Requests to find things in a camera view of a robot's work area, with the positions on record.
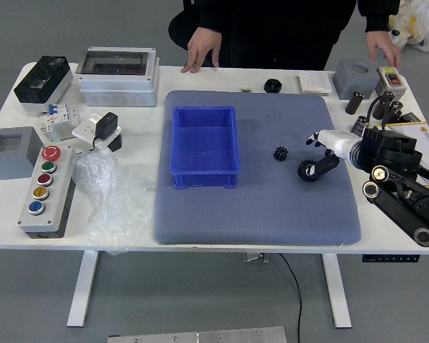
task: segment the table leg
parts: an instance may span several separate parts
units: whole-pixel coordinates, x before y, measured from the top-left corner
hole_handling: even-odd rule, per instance
[[[66,323],[68,327],[84,326],[98,256],[99,252],[92,250],[87,250],[83,254],[77,286],[74,289],[73,301],[71,302],[69,320]]]
[[[330,304],[335,327],[351,327],[350,313],[343,289],[342,275],[338,266],[336,254],[322,254],[327,288],[329,289]]]

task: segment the table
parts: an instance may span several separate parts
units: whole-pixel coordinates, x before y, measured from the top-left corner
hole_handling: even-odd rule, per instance
[[[34,63],[27,64],[21,70],[15,85],[29,72]],[[81,120],[92,113],[105,114],[113,111],[119,116],[119,125],[123,127],[122,148],[114,154],[121,165],[131,172],[145,176],[150,181],[157,180],[159,153],[162,139],[162,125],[166,95],[173,90],[207,90],[239,92],[249,88],[252,92],[264,92],[263,86],[268,79],[279,79],[282,82],[282,93],[300,94],[301,88],[298,71],[261,70],[261,69],[202,69],[197,74],[181,74],[180,67],[160,66],[159,96],[155,107],[94,107],[84,103],[79,93],[77,78],[72,81],[59,103],[69,103],[76,109]],[[325,71],[331,77],[333,72]],[[365,100],[357,114],[366,114],[370,102]],[[340,101],[335,91],[323,99],[336,130],[349,131],[355,120],[354,116],[345,113],[347,101]],[[424,116],[408,87],[400,99],[406,112],[413,112],[418,118]],[[13,91],[6,98],[0,111],[0,128],[17,126],[34,126],[39,131],[40,113],[25,112]],[[44,144],[49,144],[43,134],[40,137]],[[86,151],[87,143],[78,139],[62,141],[58,145],[70,145],[76,151]],[[330,292],[335,325],[351,327],[342,279],[338,268],[337,254],[429,254],[429,247],[418,246],[402,230],[392,223],[379,209],[369,204],[362,193],[362,185],[368,175],[348,166],[355,200],[360,218],[362,239],[352,245],[342,246],[283,246],[283,245],[249,245],[249,244],[170,244],[159,245],[154,239],[154,220],[152,216],[145,224],[142,235],[132,251],[149,252],[242,252],[261,253],[305,253],[322,254],[327,285]],[[62,239],[30,239],[18,226],[16,221],[21,212],[22,202],[29,188],[30,179],[0,180],[0,249],[60,249],[85,251],[80,267],[77,287],[67,326],[82,327],[87,311],[89,293],[97,263],[98,251],[102,248],[89,240],[83,223],[87,222],[93,206],[87,194],[75,191],[66,233]],[[147,193],[149,203],[154,208],[155,191]]]

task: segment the black nut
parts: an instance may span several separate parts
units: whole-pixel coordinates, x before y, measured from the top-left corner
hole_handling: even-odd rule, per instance
[[[281,82],[279,82],[278,80],[268,79],[267,82],[265,82],[264,90],[267,93],[280,93],[281,86]]]

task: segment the white table top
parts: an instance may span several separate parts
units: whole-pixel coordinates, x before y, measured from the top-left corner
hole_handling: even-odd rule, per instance
[[[29,72],[32,64],[22,69],[13,88]],[[157,180],[159,154],[162,139],[164,103],[166,95],[173,90],[210,90],[238,92],[250,88],[252,92],[265,92],[268,79],[282,82],[281,93],[300,94],[298,71],[261,69],[202,69],[197,74],[181,74],[177,66],[160,66],[159,98],[156,107],[94,107],[84,103],[75,77],[58,103],[68,103],[76,109],[81,120],[90,114],[105,114],[112,111],[119,117],[122,131],[122,148],[114,155],[119,163],[131,172],[143,175],[152,182]],[[364,100],[355,116],[345,113],[348,101],[340,101],[335,91],[323,97],[329,109],[335,129],[349,131],[357,115],[366,115],[371,100]],[[424,120],[410,89],[400,99],[406,112],[413,112]],[[44,144],[51,142],[39,131],[40,113],[25,112],[11,90],[1,111],[0,128],[34,126]],[[76,151],[86,151],[90,146],[79,139],[68,139],[57,143],[73,146]],[[150,216],[137,242],[129,247],[135,251],[208,251],[208,252],[288,252],[288,253],[336,253],[336,254],[429,254],[429,248],[418,246],[399,227],[388,219],[374,205],[368,203],[362,193],[362,185],[368,175],[348,165],[361,223],[362,239],[351,245],[342,246],[282,246],[282,245],[227,245],[227,244],[178,244],[160,245],[154,239],[154,219]],[[93,209],[89,196],[75,191],[65,236],[61,239],[31,239],[18,226],[23,200],[30,185],[30,179],[0,180],[0,249],[65,249],[102,250],[89,240],[85,224]],[[154,208],[155,191],[148,191],[149,202]]]

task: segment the yellow button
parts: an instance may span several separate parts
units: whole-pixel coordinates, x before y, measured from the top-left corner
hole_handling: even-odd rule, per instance
[[[44,187],[38,187],[34,190],[34,198],[37,200],[45,200],[49,196],[49,191]]]

